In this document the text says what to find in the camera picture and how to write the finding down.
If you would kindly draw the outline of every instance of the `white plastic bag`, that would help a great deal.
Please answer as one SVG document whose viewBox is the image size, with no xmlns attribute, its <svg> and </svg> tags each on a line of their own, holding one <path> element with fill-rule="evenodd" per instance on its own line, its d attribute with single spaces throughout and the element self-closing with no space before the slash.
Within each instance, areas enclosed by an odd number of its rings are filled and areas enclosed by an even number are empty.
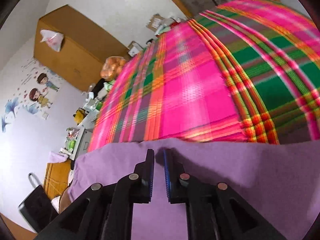
<svg viewBox="0 0 320 240">
<path fill-rule="evenodd" d="M 42 40 L 40 42 L 44 42 L 48 44 L 48 46 L 59 52 L 61 50 L 61 44 L 64 38 L 62 33 L 57 33 L 49 30 L 41 30 Z"/>
</svg>

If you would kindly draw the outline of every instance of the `cartoon couple wall sticker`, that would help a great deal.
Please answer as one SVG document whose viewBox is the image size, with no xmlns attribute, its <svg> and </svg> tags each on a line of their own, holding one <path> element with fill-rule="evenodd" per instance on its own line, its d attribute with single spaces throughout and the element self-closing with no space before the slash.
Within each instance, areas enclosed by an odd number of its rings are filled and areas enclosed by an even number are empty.
<svg viewBox="0 0 320 240">
<path fill-rule="evenodd" d="M 47 74 L 41 73 L 38 78 L 37 82 L 40 85 L 45 85 L 46 88 L 42 90 L 43 93 L 39 91 L 37 88 L 33 88 L 29 93 L 29 98 L 31 101 L 38 102 L 41 107 L 50 108 L 52 103 L 46 98 L 47 94 L 49 93 L 48 88 L 58 92 L 59 88 L 55 86 L 51 81 L 49 81 Z"/>
</svg>

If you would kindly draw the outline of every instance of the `bed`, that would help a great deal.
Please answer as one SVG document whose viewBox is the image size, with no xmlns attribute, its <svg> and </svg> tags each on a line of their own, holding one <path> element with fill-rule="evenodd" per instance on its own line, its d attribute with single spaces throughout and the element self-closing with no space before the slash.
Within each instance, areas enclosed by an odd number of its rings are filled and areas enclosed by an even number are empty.
<svg viewBox="0 0 320 240">
<path fill-rule="evenodd" d="M 286 144 L 320 138 L 320 33 L 273 0 L 235 0 L 176 26 L 128 62 L 89 151 L 112 142 Z"/>
</svg>

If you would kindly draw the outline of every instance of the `purple bed sheet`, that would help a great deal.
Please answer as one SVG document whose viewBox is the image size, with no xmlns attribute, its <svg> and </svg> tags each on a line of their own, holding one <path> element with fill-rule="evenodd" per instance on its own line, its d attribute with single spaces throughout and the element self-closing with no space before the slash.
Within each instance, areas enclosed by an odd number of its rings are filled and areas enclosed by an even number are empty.
<svg viewBox="0 0 320 240">
<path fill-rule="evenodd" d="M 301 240 L 320 212 L 320 141 L 291 145 L 189 143 L 170 138 L 110 143 L 76 160 L 71 201 L 91 184 L 108 185 L 132 173 L 148 148 L 175 148 L 185 171 L 204 182 L 224 181 L 288 240 Z M 184 204 L 170 204 L 163 167 L 155 163 L 149 204 L 135 204 L 132 239 L 188 239 Z"/>
</svg>

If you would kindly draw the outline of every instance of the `bag of oranges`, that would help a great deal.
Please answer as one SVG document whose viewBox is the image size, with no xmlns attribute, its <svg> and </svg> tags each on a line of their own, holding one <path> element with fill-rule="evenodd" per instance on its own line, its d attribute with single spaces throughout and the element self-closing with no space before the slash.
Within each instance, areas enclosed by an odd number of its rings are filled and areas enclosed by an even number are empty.
<svg viewBox="0 0 320 240">
<path fill-rule="evenodd" d="M 108 57 L 102 67 L 100 76 L 108 82 L 114 80 L 119 76 L 126 63 L 127 61 L 123 57 Z"/>
</svg>

